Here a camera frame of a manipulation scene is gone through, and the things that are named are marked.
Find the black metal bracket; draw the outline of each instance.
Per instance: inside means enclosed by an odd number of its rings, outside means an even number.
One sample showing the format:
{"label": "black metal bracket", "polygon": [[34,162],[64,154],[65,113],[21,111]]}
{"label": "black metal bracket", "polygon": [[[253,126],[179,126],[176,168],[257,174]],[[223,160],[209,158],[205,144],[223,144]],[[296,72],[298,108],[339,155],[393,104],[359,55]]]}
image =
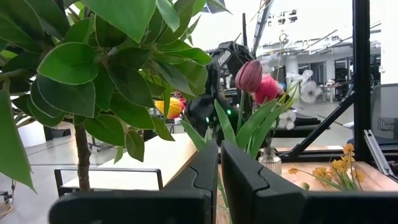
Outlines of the black metal bracket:
{"label": "black metal bracket", "polygon": [[296,145],[291,151],[282,154],[283,157],[298,157],[304,150],[311,145],[329,126],[354,103],[356,93],[353,92],[345,99],[329,116],[324,119],[300,144]]}
{"label": "black metal bracket", "polygon": [[[64,196],[67,193],[72,193],[79,191],[79,187],[64,187],[63,186],[63,180],[62,180],[62,174],[61,171],[77,171],[77,168],[64,168],[64,169],[55,169],[54,170],[54,175],[55,175],[55,183],[57,185],[57,191],[58,191],[58,196]],[[125,168],[90,168],[90,171],[108,171],[108,172],[154,172],[156,173],[157,176],[157,184],[159,187],[159,190],[163,189],[163,180],[162,180],[162,172],[160,169],[145,169],[145,168],[136,168],[136,169],[125,169]]]}

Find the tree trunk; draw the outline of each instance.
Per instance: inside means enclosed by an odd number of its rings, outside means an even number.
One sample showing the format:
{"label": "tree trunk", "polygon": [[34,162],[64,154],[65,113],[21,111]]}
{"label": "tree trunk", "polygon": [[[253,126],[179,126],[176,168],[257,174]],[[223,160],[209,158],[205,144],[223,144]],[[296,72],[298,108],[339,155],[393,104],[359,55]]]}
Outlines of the tree trunk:
{"label": "tree trunk", "polygon": [[86,130],[82,124],[75,126],[75,137],[77,156],[79,163],[77,167],[77,175],[79,176],[80,190],[84,192],[90,191],[90,181],[88,178],[88,170],[90,168],[90,156],[91,152],[88,149]]}

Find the yellow tulip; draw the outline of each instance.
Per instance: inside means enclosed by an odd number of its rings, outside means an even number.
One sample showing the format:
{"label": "yellow tulip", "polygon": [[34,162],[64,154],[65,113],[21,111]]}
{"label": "yellow tulip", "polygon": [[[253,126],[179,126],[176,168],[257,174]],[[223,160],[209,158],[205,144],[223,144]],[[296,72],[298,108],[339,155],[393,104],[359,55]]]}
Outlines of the yellow tulip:
{"label": "yellow tulip", "polygon": [[[160,112],[162,112],[162,114],[164,114],[164,101],[155,101],[155,106]],[[184,110],[184,107],[184,104],[179,99],[170,97],[170,107],[167,118],[178,118],[180,113]]]}

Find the glass vase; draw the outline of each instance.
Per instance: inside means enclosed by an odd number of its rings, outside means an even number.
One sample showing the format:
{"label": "glass vase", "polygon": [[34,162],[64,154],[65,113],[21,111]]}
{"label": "glass vase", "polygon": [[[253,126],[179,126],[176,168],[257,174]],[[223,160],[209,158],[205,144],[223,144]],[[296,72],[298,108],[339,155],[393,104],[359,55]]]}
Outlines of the glass vase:
{"label": "glass vase", "polygon": [[262,156],[259,157],[259,163],[274,171],[276,174],[282,175],[282,160],[275,154],[275,148],[273,146],[264,148]]}

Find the tulip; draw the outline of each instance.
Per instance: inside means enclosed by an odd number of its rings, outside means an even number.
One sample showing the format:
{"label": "tulip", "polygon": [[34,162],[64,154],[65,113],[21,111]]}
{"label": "tulip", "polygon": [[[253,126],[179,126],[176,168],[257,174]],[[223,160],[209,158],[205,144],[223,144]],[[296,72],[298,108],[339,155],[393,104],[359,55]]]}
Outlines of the tulip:
{"label": "tulip", "polygon": [[267,102],[275,99],[278,92],[278,83],[270,75],[266,75],[261,79],[260,87],[254,93],[254,101],[263,104],[265,98]]}
{"label": "tulip", "polygon": [[[155,100],[156,108],[164,114],[164,101],[156,101]],[[184,110],[185,105],[176,98],[170,97],[170,106],[169,106],[169,113],[167,114],[168,119],[175,119],[180,116],[180,113]]]}
{"label": "tulip", "polygon": [[262,77],[262,66],[260,61],[246,62],[235,78],[236,88],[248,93],[254,93],[259,87]]}

